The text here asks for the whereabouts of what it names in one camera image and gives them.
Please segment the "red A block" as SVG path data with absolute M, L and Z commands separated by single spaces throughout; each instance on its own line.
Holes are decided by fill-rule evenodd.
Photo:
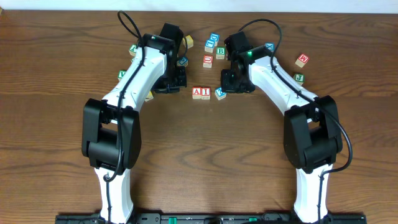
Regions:
M 194 86 L 192 88 L 192 98 L 194 100 L 199 100 L 201 99 L 201 87 L 199 86 Z

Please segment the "green B block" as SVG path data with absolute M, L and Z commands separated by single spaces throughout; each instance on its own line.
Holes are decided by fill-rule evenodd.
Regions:
M 217 47 L 216 48 L 216 59 L 224 60 L 226 57 L 226 48 L 225 47 Z

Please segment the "red I block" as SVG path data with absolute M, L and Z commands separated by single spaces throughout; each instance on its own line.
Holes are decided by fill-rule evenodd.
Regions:
M 211 88 L 210 87 L 202 87 L 201 88 L 201 99 L 209 100 L 211 98 Z

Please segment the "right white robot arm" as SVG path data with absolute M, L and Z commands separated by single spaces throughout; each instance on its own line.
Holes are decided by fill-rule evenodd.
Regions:
M 294 212 L 303 223 L 320 222 L 328 214 L 328 173 L 343 147 L 334 99 L 300 86 L 270 50 L 253 47 L 244 32 L 230 35 L 224 44 L 231 67 L 221 71 L 222 91 L 250 93 L 259 87 L 278 107 L 284 117 L 284 151 L 297 174 Z

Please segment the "blue block lower pair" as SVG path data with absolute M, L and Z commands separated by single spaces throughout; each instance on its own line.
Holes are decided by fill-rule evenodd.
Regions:
M 208 39 L 205 42 L 205 52 L 213 53 L 215 47 L 215 41 Z

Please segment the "yellow block lower left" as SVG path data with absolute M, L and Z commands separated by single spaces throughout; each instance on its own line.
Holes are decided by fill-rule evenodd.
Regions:
M 154 96 L 153 96 L 152 92 L 150 91 L 145 98 L 145 102 L 148 102 L 153 99 L 154 99 Z

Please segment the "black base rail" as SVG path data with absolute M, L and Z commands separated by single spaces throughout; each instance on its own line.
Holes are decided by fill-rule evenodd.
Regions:
M 98 213 L 92 215 L 57 215 L 56 224 L 100 224 L 105 223 Z M 158 213 L 138 213 L 130 224 L 241 224 L 241 223 L 300 223 L 293 213 L 269 212 L 263 215 L 161 215 Z M 367 224 L 365 215 L 328 215 L 322 223 Z

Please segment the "blue X block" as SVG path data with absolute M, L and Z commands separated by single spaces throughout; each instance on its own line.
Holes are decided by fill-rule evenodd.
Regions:
M 275 49 L 275 45 L 274 45 L 273 42 L 266 42 L 264 45 L 265 45 L 265 47 L 266 47 L 268 50 L 270 50 L 271 52 L 273 52 L 274 49 Z

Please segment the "green J block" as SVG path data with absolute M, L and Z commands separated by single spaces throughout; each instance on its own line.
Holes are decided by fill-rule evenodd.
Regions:
M 302 86 L 305 82 L 305 75 L 301 73 L 295 73 L 293 76 L 293 79 L 300 85 Z

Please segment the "red M block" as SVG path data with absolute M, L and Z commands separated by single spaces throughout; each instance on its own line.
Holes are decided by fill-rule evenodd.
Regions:
M 300 54 L 298 56 L 298 58 L 295 61 L 295 64 L 300 67 L 303 68 L 307 62 L 309 61 L 309 56 L 305 55 L 305 54 Z

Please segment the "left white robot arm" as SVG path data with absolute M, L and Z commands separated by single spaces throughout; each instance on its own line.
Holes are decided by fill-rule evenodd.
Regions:
M 142 144 L 139 112 L 150 91 L 168 94 L 186 87 L 185 67 L 177 64 L 182 40 L 183 31 L 169 23 L 159 35 L 144 34 L 119 83 L 83 108 L 81 151 L 100 182 L 104 222 L 127 223 L 131 217 L 130 171 Z

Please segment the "blue block top pair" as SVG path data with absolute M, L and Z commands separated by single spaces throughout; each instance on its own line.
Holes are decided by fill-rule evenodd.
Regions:
M 210 34 L 210 40 L 212 40 L 215 43 L 215 47 L 218 45 L 218 42 L 220 40 L 220 35 L 217 33 L 211 33 Z

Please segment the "green V block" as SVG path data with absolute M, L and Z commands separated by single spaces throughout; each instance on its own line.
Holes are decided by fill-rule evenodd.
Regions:
M 125 75 L 126 71 L 125 70 L 120 70 L 118 73 L 118 80 L 121 81 L 123 76 Z

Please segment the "blue 2 block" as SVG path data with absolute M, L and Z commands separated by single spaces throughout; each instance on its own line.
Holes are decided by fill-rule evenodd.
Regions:
M 226 98 L 226 95 L 227 93 L 223 92 L 221 87 L 215 89 L 215 96 L 218 100 Z

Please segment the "blue P block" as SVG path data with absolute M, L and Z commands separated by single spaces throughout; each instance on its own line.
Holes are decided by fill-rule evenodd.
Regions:
M 177 61 L 177 65 L 179 67 L 187 67 L 188 66 L 188 58 L 182 57 L 180 60 Z

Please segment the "blue block pair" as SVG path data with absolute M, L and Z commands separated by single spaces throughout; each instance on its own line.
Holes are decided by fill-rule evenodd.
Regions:
M 205 52 L 213 53 L 215 47 L 215 41 L 208 39 L 205 42 Z
M 211 33 L 210 34 L 210 40 L 212 40 L 215 43 L 215 47 L 218 45 L 218 42 L 220 40 L 220 35 L 217 33 Z

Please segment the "yellow block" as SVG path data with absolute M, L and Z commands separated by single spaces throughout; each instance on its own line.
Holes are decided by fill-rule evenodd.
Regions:
M 194 45 L 194 41 L 193 41 L 191 35 L 185 36 L 184 46 L 186 46 L 186 48 L 189 49 L 189 48 L 193 47 L 193 45 Z
M 145 102 L 148 102 L 153 99 L 154 99 L 154 96 L 153 96 L 152 92 L 150 91 L 145 98 Z

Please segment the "yellow block top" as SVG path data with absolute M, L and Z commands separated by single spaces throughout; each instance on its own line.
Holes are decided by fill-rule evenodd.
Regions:
M 193 41 L 191 35 L 185 36 L 184 46 L 186 46 L 186 48 L 189 49 L 189 48 L 193 47 L 193 45 L 194 45 L 194 41 Z

